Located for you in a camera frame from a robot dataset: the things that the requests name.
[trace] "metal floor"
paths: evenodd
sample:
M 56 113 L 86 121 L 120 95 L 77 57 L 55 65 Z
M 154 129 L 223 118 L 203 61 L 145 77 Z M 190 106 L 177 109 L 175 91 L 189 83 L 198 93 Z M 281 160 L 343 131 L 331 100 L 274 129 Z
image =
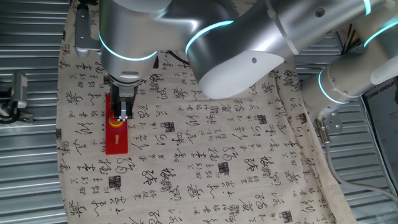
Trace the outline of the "metal floor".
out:
M 13 70 L 28 74 L 25 111 L 34 114 L 32 126 L 0 126 L 0 223 L 67 223 L 58 181 L 55 119 L 58 55 L 68 7 L 68 0 L 0 0 L 0 90 L 10 87 Z M 316 75 L 336 58 L 337 43 L 326 37 L 295 57 L 300 78 Z M 346 180 L 388 189 L 362 103 L 351 102 L 339 112 L 344 132 L 331 137 L 336 170 Z M 373 192 L 342 189 L 360 224 L 380 223 L 377 215 L 392 205 Z M 390 219 L 386 223 L 397 223 L 398 213 L 383 217 Z

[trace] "glowing blue ring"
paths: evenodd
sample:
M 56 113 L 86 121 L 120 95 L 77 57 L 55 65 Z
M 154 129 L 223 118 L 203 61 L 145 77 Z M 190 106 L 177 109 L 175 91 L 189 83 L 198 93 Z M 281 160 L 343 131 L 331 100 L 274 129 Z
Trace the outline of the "glowing blue ring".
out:
M 366 15 L 370 14 L 372 11 L 372 5 L 370 0 L 363 0 L 363 3 L 365 3 L 365 10 L 366 10 Z
M 321 71 L 321 73 L 319 73 L 319 77 L 318 77 L 318 83 L 319 83 L 319 87 L 321 88 L 322 93 L 323 93 L 329 100 L 331 100 L 331 101 L 333 101 L 333 102 L 335 102 L 335 103 L 339 103 L 339 104 L 346 104 L 346 103 L 349 103 L 349 102 L 342 103 L 342 102 L 336 101 L 336 100 L 332 99 L 330 96 L 328 96 L 328 95 L 326 94 L 326 92 L 323 90 L 322 85 L 321 85 L 321 75 L 322 75 L 322 72 L 323 72 L 323 70 Z
M 101 41 L 102 45 L 104 46 L 104 48 L 105 48 L 106 50 L 108 50 L 109 52 L 111 52 L 111 54 L 117 56 L 118 58 L 121 58 L 121 59 L 124 59 L 124 60 L 129 60 L 129 61 L 133 61 L 133 62 L 138 62 L 138 61 L 142 61 L 142 60 L 147 60 L 147 59 L 149 59 L 149 58 L 151 58 L 151 57 L 153 57 L 153 56 L 155 56 L 155 55 L 157 54 L 157 51 L 155 51 L 155 52 L 152 53 L 151 55 L 148 55 L 148 56 L 142 57 L 142 58 L 128 58 L 128 57 L 125 57 L 125 56 L 122 56 L 122 55 L 118 55 L 116 52 L 113 52 L 113 51 L 104 43 L 104 41 L 103 41 L 102 38 L 101 38 L 101 34 L 100 34 L 100 33 L 98 33 L 98 36 L 99 36 L 99 41 Z
M 398 24 L 398 21 L 395 21 L 395 22 L 393 22 L 392 24 L 386 26 L 385 28 L 379 30 L 379 32 L 373 34 L 373 35 L 365 42 L 365 44 L 364 44 L 363 46 L 366 47 L 367 44 L 368 44 L 371 40 L 373 40 L 375 37 L 377 37 L 379 34 L 381 34 L 382 32 L 384 32 L 384 31 L 390 29 L 391 27 L 393 27 L 393 26 L 395 26 L 395 25 L 397 25 L 397 24 Z
M 208 32 L 208 31 L 210 31 L 210 30 L 212 30 L 212 29 L 214 29 L 214 28 L 217 28 L 217 27 L 220 27 L 220 26 L 227 26 L 227 25 L 229 25 L 229 24 L 231 24 L 231 23 L 233 23 L 233 22 L 234 22 L 234 21 L 217 22 L 216 24 L 213 24 L 213 25 L 211 25 L 211 26 L 208 26 L 208 27 L 202 29 L 201 31 L 199 31 L 198 33 L 196 33 L 196 34 L 191 38 L 191 40 L 188 42 L 187 46 L 185 47 L 185 54 L 187 54 L 188 49 L 189 49 L 189 47 L 191 46 L 191 44 L 192 44 L 197 38 L 199 38 L 201 35 L 205 34 L 206 32 Z

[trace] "robotic arm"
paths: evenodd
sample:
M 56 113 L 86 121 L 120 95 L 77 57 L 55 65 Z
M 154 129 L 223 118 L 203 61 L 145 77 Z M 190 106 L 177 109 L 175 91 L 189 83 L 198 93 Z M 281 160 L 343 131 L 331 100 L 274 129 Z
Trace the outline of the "robotic arm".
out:
M 388 44 L 396 1 L 259 0 L 238 17 L 229 0 L 107 0 L 99 4 L 99 41 L 90 38 L 88 8 L 82 3 L 75 47 L 81 57 L 90 50 L 100 54 L 111 79 L 114 118 L 124 121 L 132 118 L 138 83 L 149 74 L 158 50 L 184 50 L 202 92 L 221 99 L 249 88 L 327 32 L 356 21 L 360 38 L 368 40 L 366 52 L 339 58 L 303 85 L 314 120 L 387 79 L 381 74 L 396 64 L 392 58 L 398 54 Z

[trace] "red block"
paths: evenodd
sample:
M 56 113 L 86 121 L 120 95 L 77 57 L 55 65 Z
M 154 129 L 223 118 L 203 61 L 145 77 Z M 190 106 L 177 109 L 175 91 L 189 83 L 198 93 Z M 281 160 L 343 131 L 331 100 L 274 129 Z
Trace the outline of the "red block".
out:
M 105 116 L 105 154 L 118 155 L 129 152 L 129 140 L 127 138 L 127 121 L 119 124 L 113 120 L 113 110 L 111 110 L 111 97 L 106 95 L 106 116 Z

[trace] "fabric with calligraphy print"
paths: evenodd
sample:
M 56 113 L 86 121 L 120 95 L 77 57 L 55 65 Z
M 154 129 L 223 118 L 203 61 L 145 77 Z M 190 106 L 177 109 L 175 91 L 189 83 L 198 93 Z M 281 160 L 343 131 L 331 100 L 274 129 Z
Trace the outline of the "fabric with calligraphy print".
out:
M 128 121 L 129 153 L 106 156 L 109 78 L 94 52 L 75 52 L 76 4 L 58 65 L 69 223 L 356 223 L 308 120 L 293 61 L 241 94 L 210 100 L 190 67 L 159 52 Z M 252 2 L 235 5 L 242 14 Z M 90 13 L 98 39 L 98 8 Z

